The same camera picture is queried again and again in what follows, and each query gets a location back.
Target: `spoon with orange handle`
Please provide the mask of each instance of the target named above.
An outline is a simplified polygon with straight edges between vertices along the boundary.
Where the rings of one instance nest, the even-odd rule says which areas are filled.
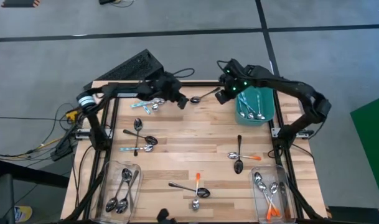
[[[227,154],[227,157],[230,158],[230,159],[237,159],[239,157],[242,157],[242,158],[247,158],[247,159],[254,159],[254,160],[257,160],[257,161],[261,160],[260,156],[242,156],[242,155],[239,156],[237,152],[229,152]]]
[[[280,212],[278,209],[276,209],[275,205],[273,204],[272,202],[272,198],[274,197],[274,194],[278,191],[278,183],[276,182],[273,182],[271,184],[271,186],[269,187],[269,191],[271,192],[271,198],[270,198],[270,203],[269,203],[269,207],[268,207],[268,211],[267,211],[267,215],[266,215],[266,219],[267,220],[270,220],[271,219],[271,215],[273,214],[273,211],[272,211],[272,206],[274,207],[273,210],[275,212],[275,216],[280,216]]]
[[[196,174],[196,193],[195,193],[195,198],[192,201],[192,209],[193,210],[198,210],[199,209],[199,199],[197,198],[197,191],[199,189],[199,180],[200,180],[200,174]]]

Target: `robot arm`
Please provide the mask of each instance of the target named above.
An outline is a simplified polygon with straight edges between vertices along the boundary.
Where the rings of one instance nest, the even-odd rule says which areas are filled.
[[[247,65],[243,68],[237,60],[231,59],[222,70],[224,74],[220,76],[219,82],[224,84],[224,90],[215,94],[221,104],[234,99],[249,86],[272,88],[300,100],[304,114],[293,124],[283,126],[278,138],[288,141],[294,139],[296,133],[310,124],[325,121],[331,108],[329,101],[310,85],[277,77],[264,67]]]

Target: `yellow cable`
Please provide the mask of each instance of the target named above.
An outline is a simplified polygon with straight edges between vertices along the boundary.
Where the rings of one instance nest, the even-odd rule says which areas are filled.
[[[47,147],[47,146],[49,146],[49,145],[51,145],[51,144],[53,144],[53,143],[55,143],[55,142],[61,140],[62,138],[63,138],[63,137],[58,138],[58,139],[54,139],[54,140],[52,140],[52,141],[50,141],[50,142],[48,142],[48,143],[46,143],[46,144],[43,144],[43,145],[37,147],[36,149],[34,149],[33,152],[39,152],[39,151],[41,151],[41,150],[45,150],[44,147]],[[30,158],[27,158],[27,157],[21,157],[21,156],[8,157],[7,159],[12,159],[12,160],[13,160],[13,159],[30,159]]]

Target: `teal handle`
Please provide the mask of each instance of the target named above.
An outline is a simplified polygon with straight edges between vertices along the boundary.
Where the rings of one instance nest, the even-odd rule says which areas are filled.
[[[135,148],[135,147],[127,147],[127,148],[120,148],[120,151],[130,151],[130,150],[140,150],[141,148]]]

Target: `gray carpet floor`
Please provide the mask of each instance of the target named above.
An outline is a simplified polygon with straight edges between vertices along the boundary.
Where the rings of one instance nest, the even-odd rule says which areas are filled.
[[[379,24],[379,0],[261,2],[268,27]],[[254,0],[135,0],[128,8],[101,6],[96,0],[43,0],[35,9],[0,7],[0,38],[260,27]],[[325,204],[379,208],[379,191],[350,117],[379,98],[379,29],[270,35],[280,74],[314,86],[333,105],[311,140]],[[143,49],[170,72],[195,68],[194,80],[218,78],[217,60],[236,58],[269,68],[262,33],[0,42],[0,116],[53,118],[62,103],[75,104],[82,86]],[[57,117],[69,109],[63,106]],[[0,154],[37,147],[52,125],[49,120],[0,119]],[[57,124],[50,139],[62,134]],[[71,166],[67,157],[31,167],[63,174]],[[16,199],[31,186],[15,181]],[[34,208],[28,223],[58,219],[64,193],[39,186],[20,201]]]

